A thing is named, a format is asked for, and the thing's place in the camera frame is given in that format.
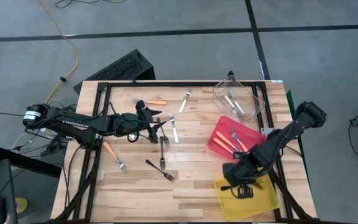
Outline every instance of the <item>concrete floor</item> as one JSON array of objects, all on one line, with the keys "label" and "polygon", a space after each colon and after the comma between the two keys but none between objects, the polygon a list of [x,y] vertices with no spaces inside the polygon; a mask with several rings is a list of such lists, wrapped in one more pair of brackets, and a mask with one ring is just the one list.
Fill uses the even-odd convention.
[{"label": "concrete floor", "polygon": [[[74,2],[65,9],[42,1],[65,34],[178,29],[250,28],[244,1],[128,0],[122,4]],[[258,27],[358,24],[358,1],[252,0]],[[35,1],[0,0],[0,37],[57,35]],[[358,114],[358,30],[260,33],[271,79],[283,80],[295,103],[314,101],[328,114],[318,131],[303,135],[306,166],[318,216],[358,223],[358,157],[347,138]],[[252,33],[78,39],[77,71],[52,98],[76,103],[72,86],[133,49],[154,65],[159,80],[222,79],[233,70],[242,79],[261,79]],[[0,111],[23,113],[45,101],[74,55],[64,40],[0,42]],[[0,146],[23,132],[21,119],[0,115]],[[352,139],[358,150],[358,129]],[[42,145],[41,140],[34,145]],[[63,154],[45,157],[59,163]],[[24,172],[14,181],[17,196],[30,200],[20,223],[49,218],[57,180]]]}]

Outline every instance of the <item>red plastic tray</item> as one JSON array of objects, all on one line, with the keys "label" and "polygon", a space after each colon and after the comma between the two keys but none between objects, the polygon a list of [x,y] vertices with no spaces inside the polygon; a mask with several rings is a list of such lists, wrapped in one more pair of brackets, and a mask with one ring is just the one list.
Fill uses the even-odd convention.
[{"label": "red plastic tray", "polygon": [[210,150],[228,159],[233,159],[233,155],[230,152],[224,150],[218,144],[216,144],[213,141],[213,138],[218,138],[228,148],[234,151],[234,149],[231,146],[227,145],[227,143],[225,143],[221,138],[219,138],[216,135],[216,131],[219,131],[220,133],[223,134],[224,137],[226,137],[230,142],[232,142],[234,146],[236,146],[241,151],[242,148],[240,144],[231,136],[229,132],[230,129],[233,129],[236,132],[237,137],[240,139],[240,141],[245,145],[245,147],[248,150],[251,149],[254,145],[263,143],[267,140],[267,138],[263,134],[260,134],[259,132],[254,131],[253,129],[250,129],[236,121],[233,121],[227,116],[221,116],[221,118],[219,119],[218,123],[215,126],[214,131],[212,132],[212,135],[208,139],[207,146]]}]

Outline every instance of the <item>wooden tabletop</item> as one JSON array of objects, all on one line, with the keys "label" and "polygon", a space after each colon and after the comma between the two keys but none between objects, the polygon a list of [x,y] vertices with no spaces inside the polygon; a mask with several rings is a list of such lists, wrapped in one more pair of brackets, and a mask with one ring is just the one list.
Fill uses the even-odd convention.
[{"label": "wooden tabletop", "polygon": [[[91,115],[98,82],[84,82],[78,100],[77,113]],[[284,128],[292,121],[285,89],[281,82],[266,81],[268,99],[276,128]],[[126,138],[114,136],[104,140],[114,149],[120,160],[125,162],[128,171],[121,172],[117,162],[102,148],[95,197],[92,209],[92,222],[218,222],[224,221],[217,195],[214,191],[214,179],[223,177],[222,164],[227,159],[211,152],[206,142],[217,120],[224,113],[213,103],[213,87],[192,87],[193,93],[183,114],[178,112],[188,87],[113,87],[111,102],[117,113],[135,113],[134,98],[141,100],[166,100],[165,106],[148,105],[150,109],[163,111],[157,115],[162,121],[168,114],[175,115],[179,143],[175,144],[170,123],[163,126],[170,140],[164,158],[166,170],[176,178],[174,183],[164,179],[157,170],[144,161],[149,159],[159,166],[160,144],[151,144],[140,138],[131,144]],[[258,131],[257,118],[243,122]],[[297,141],[288,146],[299,151]],[[70,159],[78,147],[70,142],[65,156],[68,169]],[[84,158],[84,150],[77,153],[70,174],[70,196],[78,190],[78,182]],[[284,150],[283,168],[289,191],[296,201],[312,217],[316,216],[303,160],[295,153]],[[60,177],[52,218],[64,209],[65,180]],[[282,214],[284,206],[278,193]],[[86,200],[81,204],[80,217],[84,217]],[[274,221],[273,211],[254,215],[245,221]]]}]

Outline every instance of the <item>yellow plastic tray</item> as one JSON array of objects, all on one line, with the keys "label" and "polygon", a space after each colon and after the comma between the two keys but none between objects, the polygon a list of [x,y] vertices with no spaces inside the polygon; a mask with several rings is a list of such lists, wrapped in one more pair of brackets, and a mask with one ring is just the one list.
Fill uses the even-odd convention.
[{"label": "yellow plastic tray", "polygon": [[241,220],[280,207],[269,175],[265,175],[261,179],[263,182],[260,185],[264,189],[259,190],[252,186],[254,197],[247,199],[236,199],[230,190],[221,191],[221,187],[229,185],[226,179],[214,181],[215,191],[226,220]]}]

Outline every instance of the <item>orange handle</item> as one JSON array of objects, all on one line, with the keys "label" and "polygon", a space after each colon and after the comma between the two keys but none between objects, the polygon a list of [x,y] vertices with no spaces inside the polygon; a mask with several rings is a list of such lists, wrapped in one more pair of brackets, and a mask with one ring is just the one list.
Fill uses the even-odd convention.
[{"label": "orange handle", "polygon": [[110,145],[107,142],[103,142],[103,145],[114,158],[118,159],[117,155],[114,153],[114,151],[112,150],[112,148],[110,147]]},{"label": "orange handle", "polygon": [[239,142],[239,143],[240,143],[242,150],[244,150],[244,152],[248,152],[248,149],[246,148],[246,146],[242,142]]},{"label": "orange handle", "polygon": [[230,152],[231,154],[233,154],[233,152],[225,145],[223,144],[223,142],[221,142],[221,140],[217,139],[217,138],[214,138],[213,139],[214,142],[218,145],[220,145],[223,149],[225,149],[227,152]]},{"label": "orange handle", "polygon": [[157,100],[146,100],[146,103],[155,104],[155,105],[166,105],[166,101],[157,101]]},{"label": "orange handle", "polygon": [[220,133],[219,131],[216,131],[216,135],[219,136],[219,138],[221,138],[223,141],[225,141],[228,145],[233,147],[233,149],[236,149],[236,147],[226,137],[224,137],[222,133]]}]

